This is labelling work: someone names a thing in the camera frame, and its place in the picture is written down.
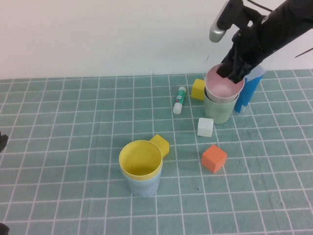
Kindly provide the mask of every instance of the white wall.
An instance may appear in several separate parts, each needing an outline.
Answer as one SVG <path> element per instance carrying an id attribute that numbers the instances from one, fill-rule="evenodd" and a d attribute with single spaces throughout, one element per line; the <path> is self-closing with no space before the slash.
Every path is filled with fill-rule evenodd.
<path id="1" fill-rule="evenodd" d="M 275 8 L 283 0 L 258 0 Z M 206 71 L 231 47 L 209 29 L 224 0 L 6 0 L 0 7 L 0 78 Z M 313 68 L 312 30 L 264 67 Z"/>

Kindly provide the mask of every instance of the light green cup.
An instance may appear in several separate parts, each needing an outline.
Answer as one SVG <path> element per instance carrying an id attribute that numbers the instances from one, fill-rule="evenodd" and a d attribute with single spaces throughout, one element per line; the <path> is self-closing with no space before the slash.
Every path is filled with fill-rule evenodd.
<path id="1" fill-rule="evenodd" d="M 207 97 L 204 88 L 204 115 L 206 118 L 214 119 L 215 124 L 222 124 L 229 119 L 238 96 L 230 103 L 216 103 Z"/>

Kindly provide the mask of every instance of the orange block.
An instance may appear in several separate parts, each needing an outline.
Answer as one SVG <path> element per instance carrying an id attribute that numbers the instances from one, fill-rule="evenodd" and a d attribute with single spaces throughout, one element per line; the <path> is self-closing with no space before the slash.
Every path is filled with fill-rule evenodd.
<path id="1" fill-rule="evenodd" d="M 201 163 L 212 173 L 215 173 L 225 164 L 226 158 L 227 153 L 216 145 L 212 145 L 203 153 Z"/>

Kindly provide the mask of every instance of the plastic cup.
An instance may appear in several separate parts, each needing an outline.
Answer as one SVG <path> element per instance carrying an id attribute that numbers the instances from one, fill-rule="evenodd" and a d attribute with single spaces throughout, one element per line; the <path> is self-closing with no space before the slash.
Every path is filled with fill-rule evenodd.
<path id="1" fill-rule="evenodd" d="M 133 195 L 138 196 L 138 197 L 150 197 L 154 195 L 157 192 L 158 185 L 160 183 L 160 178 L 161 178 L 161 171 L 160 171 L 151 179 L 149 180 L 144 180 L 144 181 L 139 181 L 139 180 L 133 180 L 129 177 L 127 177 L 124 173 L 124 177 L 126 179 L 126 183 L 128 188 L 131 190 Z"/>
<path id="2" fill-rule="evenodd" d="M 217 103 L 209 99 L 207 92 L 204 89 L 204 116 L 214 119 L 215 124 L 222 124 L 229 119 L 238 96 L 230 103 Z"/>
<path id="3" fill-rule="evenodd" d="M 133 195 L 149 197 L 156 193 L 163 166 L 162 159 L 168 153 L 164 146 L 158 146 L 162 141 L 168 144 L 156 135 L 150 141 L 131 142 L 120 152 L 119 164 Z"/>
<path id="4" fill-rule="evenodd" d="M 232 102 L 243 89 L 245 80 L 235 84 L 227 77 L 219 76 L 216 71 L 219 65 L 214 66 L 207 72 L 205 77 L 205 88 L 207 96 L 210 100 L 216 103 L 230 103 Z"/>
<path id="5" fill-rule="evenodd" d="M 244 106 L 248 105 L 265 72 L 265 69 L 258 65 L 245 77 L 244 88 L 240 92 L 235 105 L 235 111 L 237 113 L 240 113 L 244 109 Z"/>

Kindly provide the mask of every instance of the white block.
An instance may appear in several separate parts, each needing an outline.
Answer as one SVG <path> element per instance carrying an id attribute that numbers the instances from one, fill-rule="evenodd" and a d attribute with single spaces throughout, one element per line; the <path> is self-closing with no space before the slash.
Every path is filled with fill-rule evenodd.
<path id="1" fill-rule="evenodd" d="M 199 118 L 198 136 L 211 137 L 214 120 L 210 118 Z"/>

